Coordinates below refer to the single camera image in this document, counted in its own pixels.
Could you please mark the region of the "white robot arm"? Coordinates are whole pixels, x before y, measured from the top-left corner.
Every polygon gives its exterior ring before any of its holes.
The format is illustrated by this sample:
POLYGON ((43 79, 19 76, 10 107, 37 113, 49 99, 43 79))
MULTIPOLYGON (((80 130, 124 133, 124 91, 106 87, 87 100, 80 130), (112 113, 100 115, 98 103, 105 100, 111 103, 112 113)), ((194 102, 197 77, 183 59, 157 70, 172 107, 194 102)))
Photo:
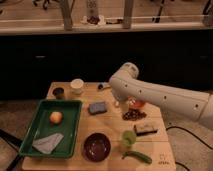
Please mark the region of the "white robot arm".
POLYGON ((213 130, 213 94, 138 80, 139 69, 124 63, 109 79, 112 94, 123 102, 129 96, 183 114, 213 130))

